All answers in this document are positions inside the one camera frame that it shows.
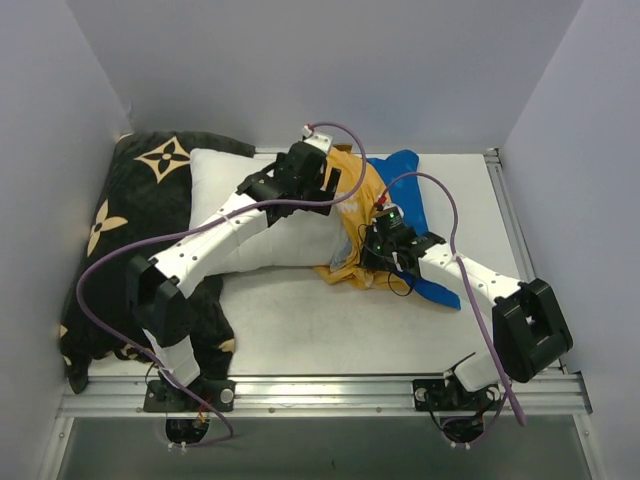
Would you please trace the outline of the blue and orange pillowcase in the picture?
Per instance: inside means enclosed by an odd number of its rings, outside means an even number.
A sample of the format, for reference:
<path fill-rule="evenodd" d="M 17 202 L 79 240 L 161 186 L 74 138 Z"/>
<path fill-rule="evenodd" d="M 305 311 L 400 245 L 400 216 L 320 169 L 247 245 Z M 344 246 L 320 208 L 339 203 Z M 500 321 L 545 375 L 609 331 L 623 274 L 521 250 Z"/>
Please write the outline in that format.
<path fill-rule="evenodd" d="M 314 270 L 329 284 L 346 282 L 361 289 L 381 289 L 407 296 L 413 292 L 445 307 L 460 309 L 458 295 L 421 277 L 417 257 L 421 246 L 439 241 L 428 230 L 416 171 L 418 155 L 397 151 L 385 159 L 360 159 L 333 149 L 329 165 L 341 171 L 338 196 L 362 185 L 337 208 L 345 238 L 326 265 Z"/>

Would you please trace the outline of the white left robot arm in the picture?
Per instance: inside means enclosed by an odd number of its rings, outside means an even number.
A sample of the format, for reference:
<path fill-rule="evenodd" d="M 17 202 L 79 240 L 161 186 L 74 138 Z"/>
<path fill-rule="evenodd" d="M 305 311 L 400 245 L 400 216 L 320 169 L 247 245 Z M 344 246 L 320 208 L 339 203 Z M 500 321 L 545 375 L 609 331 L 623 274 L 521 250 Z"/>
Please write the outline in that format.
<path fill-rule="evenodd" d="M 328 165 L 332 139 L 314 133 L 277 154 L 274 162 L 239 181 L 225 200 L 172 246 L 128 265 L 129 309 L 149 340 L 167 400 L 196 408 L 201 368 L 191 342 L 196 323 L 189 298 L 234 250 L 298 210 L 329 215 L 341 172 Z"/>

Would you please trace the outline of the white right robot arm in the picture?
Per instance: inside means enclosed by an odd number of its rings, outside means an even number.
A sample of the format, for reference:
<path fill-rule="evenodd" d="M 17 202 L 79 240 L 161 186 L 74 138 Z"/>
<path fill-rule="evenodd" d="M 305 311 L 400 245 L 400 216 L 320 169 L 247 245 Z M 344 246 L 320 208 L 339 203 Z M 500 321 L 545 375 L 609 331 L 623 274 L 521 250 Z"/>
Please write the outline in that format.
<path fill-rule="evenodd" d="M 364 268 L 430 281 L 468 300 L 486 327 L 487 347 L 451 369 L 446 402 L 465 409 L 502 379 L 527 383 L 572 349 L 573 336 L 552 287 L 495 272 L 454 251 L 436 234 L 419 235 L 394 204 L 374 210 L 365 227 Z"/>

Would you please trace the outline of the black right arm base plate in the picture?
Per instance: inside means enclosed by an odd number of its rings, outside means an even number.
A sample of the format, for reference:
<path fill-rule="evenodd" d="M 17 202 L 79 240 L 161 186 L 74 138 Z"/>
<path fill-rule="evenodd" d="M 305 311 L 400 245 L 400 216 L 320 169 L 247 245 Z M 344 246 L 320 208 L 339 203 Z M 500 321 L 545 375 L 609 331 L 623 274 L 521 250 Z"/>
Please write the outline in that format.
<path fill-rule="evenodd" d="M 457 380 L 423 378 L 412 381 L 414 409 L 419 412 L 486 412 L 501 400 L 496 385 L 466 391 Z"/>

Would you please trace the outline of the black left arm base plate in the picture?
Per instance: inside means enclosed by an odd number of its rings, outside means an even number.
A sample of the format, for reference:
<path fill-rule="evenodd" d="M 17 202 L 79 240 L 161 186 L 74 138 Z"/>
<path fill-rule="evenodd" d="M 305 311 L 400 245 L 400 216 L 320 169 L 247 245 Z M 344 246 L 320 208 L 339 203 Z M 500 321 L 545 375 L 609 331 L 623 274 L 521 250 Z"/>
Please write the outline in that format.
<path fill-rule="evenodd" d="M 219 412 L 233 410 L 236 383 L 232 380 L 199 377 L 188 390 Z M 184 390 L 160 379 L 148 383 L 142 410 L 147 413 L 181 413 L 204 411 L 205 407 Z"/>

